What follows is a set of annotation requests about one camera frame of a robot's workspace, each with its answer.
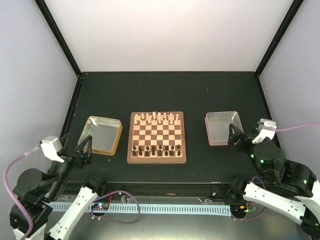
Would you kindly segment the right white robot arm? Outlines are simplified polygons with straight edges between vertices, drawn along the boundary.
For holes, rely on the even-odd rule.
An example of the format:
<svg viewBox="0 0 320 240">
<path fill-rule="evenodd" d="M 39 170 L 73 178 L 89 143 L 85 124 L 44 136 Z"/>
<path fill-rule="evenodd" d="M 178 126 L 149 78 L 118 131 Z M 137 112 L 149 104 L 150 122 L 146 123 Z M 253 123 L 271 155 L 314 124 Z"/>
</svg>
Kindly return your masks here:
<svg viewBox="0 0 320 240">
<path fill-rule="evenodd" d="M 268 119 L 261 119 L 252 134 L 244 133 L 233 123 L 229 125 L 228 144 L 248 155 L 257 175 L 250 181 L 234 177 L 227 189 L 228 198 L 273 210 L 318 240 L 320 180 L 306 165 L 286 158 L 284 150 L 273 142 L 278 132 L 276 123 Z"/>
</svg>

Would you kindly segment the row of white chess pieces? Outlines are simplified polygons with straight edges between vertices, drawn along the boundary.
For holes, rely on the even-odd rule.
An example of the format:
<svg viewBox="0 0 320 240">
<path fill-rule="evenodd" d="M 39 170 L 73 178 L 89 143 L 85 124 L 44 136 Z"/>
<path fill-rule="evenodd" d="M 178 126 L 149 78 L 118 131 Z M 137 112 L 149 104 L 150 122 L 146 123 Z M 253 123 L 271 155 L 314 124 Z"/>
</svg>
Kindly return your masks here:
<svg viewBox="0 0 320 240">
<path fill-rule="evenodd" d="M 183 112 L 154 111 L 154 112 L 133 112 L 131 119 L 134 125 L 180 125 Z"/>
</svg>

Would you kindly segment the pink rimmed metal tray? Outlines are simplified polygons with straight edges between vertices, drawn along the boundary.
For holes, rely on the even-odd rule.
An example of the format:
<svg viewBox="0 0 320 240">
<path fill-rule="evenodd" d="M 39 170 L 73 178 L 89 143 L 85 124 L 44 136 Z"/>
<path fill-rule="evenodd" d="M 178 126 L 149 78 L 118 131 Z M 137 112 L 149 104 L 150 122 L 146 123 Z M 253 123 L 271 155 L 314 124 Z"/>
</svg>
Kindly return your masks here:
<svg viewBox="0 0 320 240">
<path fill-rule="evenodd" d="M 208 112 L 205 115 L 204 121 L 210 146 L 228 145 L 230 124 L 234 124 L 243 131 L 241 119 L 237 111 Z"/>
</svg>

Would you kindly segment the black rail base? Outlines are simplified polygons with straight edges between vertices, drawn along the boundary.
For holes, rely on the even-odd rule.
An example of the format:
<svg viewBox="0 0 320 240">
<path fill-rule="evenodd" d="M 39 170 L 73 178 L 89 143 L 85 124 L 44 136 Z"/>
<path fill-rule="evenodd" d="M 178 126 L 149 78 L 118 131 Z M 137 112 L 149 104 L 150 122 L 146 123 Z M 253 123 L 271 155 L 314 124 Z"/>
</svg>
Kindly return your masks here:
<svg viewBox="0 0 320 240">
<path fill-rule="evenodd" d="M 130 183 L 107 182 L 98 196 L 114 191 L 125 191 L 135 197 L 199 197 L 217 201 L 236 201 L 228 183 Z"/>
</svg>

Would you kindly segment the wooden chess board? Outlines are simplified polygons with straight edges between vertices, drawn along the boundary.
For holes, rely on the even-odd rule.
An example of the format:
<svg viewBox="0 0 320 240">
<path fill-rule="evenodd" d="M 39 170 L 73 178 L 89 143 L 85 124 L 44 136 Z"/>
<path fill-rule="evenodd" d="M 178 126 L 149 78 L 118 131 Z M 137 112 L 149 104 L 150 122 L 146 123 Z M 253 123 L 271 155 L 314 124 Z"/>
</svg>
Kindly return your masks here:
<svg viewBox="0 0 320 240">
<path fill-rule="evenodd" d="M 181 155 L 176 157 L 139 156 L 139 146 L 180 145 Z M 185 164 L 187 162 L 184 113 L 179 125 L 135 125 L 130 115 L 127 163 L 129 164 Z"/>
</svg>

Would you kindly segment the gold rimmed metal tray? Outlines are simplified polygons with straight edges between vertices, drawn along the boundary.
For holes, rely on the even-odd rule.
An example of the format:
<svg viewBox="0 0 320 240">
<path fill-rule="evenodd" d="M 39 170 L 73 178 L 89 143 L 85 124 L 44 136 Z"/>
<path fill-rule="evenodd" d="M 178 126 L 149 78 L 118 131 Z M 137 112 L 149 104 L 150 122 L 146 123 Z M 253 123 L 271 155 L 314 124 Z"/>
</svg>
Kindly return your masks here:
<svg viewBox="0 0 320 240">
<path fill-rule="evenodd" d="M 90 116 L 82 130 L 78 145 L 87 136 L 92 136 L 91 149 L 95 154 L 113 156 L 116 153 L 123 130 L 119 119 Z"/>
</svg>

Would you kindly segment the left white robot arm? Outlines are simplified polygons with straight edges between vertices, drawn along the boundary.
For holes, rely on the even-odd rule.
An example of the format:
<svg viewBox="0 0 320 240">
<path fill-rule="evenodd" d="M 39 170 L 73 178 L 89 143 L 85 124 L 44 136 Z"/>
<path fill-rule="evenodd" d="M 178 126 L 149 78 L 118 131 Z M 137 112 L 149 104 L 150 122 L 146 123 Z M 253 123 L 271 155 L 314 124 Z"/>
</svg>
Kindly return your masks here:
<svg viewBox="0 0 320 240">
<path fill-rule="evenodd" d="M 88 175 L 69 209 L 54 227 L 45 232 L 53 211 L 49 204 L 63 193 L 71 171 L 90 165 L 93 159 L 91 135 L 85 137 L 68 155 L 70 137 L 70 133 L 61 138 L 48 136 L 6 167 L 2 178 L 7 193 L 14 201 L 9 220 L 17 240 L 67 240 L 90 204 L 107 195 L 106 180 L 95 174 Z M 42 150 L 43 155 L 51 161 L 47 172 L 29 168 L 20 174 L 15 187 L 10 188 L 9 169 L 37 150 Z"/>
</svg>

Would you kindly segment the small circuit board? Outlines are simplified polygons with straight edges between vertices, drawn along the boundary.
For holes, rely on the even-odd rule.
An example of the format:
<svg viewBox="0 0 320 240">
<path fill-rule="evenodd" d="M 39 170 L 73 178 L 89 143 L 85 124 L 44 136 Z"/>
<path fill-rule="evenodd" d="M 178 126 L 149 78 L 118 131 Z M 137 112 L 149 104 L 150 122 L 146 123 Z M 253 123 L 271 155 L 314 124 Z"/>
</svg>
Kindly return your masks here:
<svg viewBox="0 0 320 240">
<path fill-rule="evenodd" d="M 100 203 L 94 203 L 91 206 L 91 210 L 94 211 L 107 211 L 109 209 L 109 203 L 104 203 L 104 202 L 100 202 Z"/>
</svg>

